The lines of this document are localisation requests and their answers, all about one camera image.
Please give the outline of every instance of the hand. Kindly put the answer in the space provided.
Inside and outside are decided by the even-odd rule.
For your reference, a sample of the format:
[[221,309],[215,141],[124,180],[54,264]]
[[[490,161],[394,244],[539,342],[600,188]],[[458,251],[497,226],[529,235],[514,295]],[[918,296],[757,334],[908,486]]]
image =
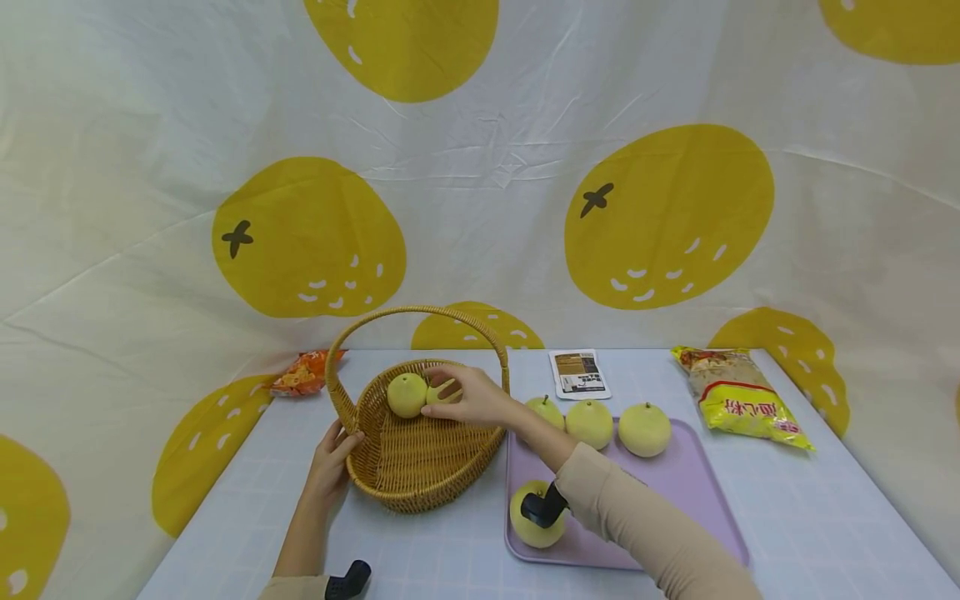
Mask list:
[[457,390],[463,390],[458,402],[424,406],[420,412],[427,417],[456,420],[483,427],[502,427],[511,411],[520,406],[519,402],[493,383],[482,369],[440,365],[427,369],[423,374],[434,387],[449,379],[456,381],[441,392],[441,397],[448,397]]
[[355,447],[363,442],[364,434],[358,431],[352,436],[342,431],[337,419],[326,430],[326,435],[313,453],[313,463],[306,478],[304,495],[310,495],[310,501],[320,508],[332,507],[347,490],[347,467],[344,461]]

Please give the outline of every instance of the white backdrop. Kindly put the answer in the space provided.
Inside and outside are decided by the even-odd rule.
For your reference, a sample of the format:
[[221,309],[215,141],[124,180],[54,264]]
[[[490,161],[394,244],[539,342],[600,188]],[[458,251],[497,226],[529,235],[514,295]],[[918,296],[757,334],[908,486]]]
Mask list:
[[[314,2],[0,7],[0,584],[133,597],[189,517],[158,482],[202,497],[261,375],[457,302],[515,347],[770,349],[960,581],[960,8]],[[588,214],[611,229],[578,233],[628,146]],[[684,258],[716,231],[722,259]],[[470,345],[418,324],[351,345]]]

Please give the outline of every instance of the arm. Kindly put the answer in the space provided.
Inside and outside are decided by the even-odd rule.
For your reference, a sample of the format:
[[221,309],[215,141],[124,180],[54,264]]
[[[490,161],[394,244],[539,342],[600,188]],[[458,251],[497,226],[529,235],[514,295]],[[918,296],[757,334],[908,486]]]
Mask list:
[[287,537],[280,546],[280,555],[276,559],[274,577],[307,577],[320,575],[326,550],[326,523],[329,507],[318,502],[304,488]]
[[610,459],[519,402],[504,411],[503,426],[557,473],[557,489],[577,520],[627,550],[667,598],[760,598],[750,573],[716,538]]
[[306,484],[290,519],[276,559],[274,576],[260,600],[323,598],[328,577],[321,576],[330,512],[347,489],[344,461],[363,441],[363,433],[348,436],[334,421],[317,446]]

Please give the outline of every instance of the snack bag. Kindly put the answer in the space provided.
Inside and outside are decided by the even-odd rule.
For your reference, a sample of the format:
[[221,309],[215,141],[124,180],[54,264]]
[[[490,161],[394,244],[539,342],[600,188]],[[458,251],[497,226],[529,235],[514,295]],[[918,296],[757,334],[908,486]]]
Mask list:
[[[338,350],[333,360],[340,360],[346,350]],[[287,369],[287,372],[280,376],[280,379],[270,386],[270,395],[279,396],[310,396],[316,394],[324,388],[324,369],[326,368],[326,358],[329,352],[326,350],[314,350],[304,352]]]
[[815,449],[748,350],[677,346],[671,353],[689,375],[707,427]]

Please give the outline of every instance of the table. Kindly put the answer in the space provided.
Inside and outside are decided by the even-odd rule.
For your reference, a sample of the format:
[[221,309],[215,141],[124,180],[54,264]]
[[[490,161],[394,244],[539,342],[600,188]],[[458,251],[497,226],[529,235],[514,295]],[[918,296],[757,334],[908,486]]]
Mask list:
[[[392,365],[430,356],[485,369],[493,352],[352,350],[341,378],[354,398]],[[754,358],[818,452],[708,431],[667,350],[607,349],[598,359],[615,415],[657,403],[693,425],[750,547],[768,600],[779,598],[960,599],[958,588],[765,352]],[[546,350],[510,352],[512,394],[550,394]],[[559,402],[567,412],[571,402]],[[336,418],[329,396],[278,400],[221,475],[139,600],[254,599],[270,578],[318,440]],[[643,574],[528,564],[503,540],[506,456],[456,502],[415,516],[387,512],[351,489],[329,532],[326,572],[355,559],[373,571],[366,598],[534,600],[661,598]]]

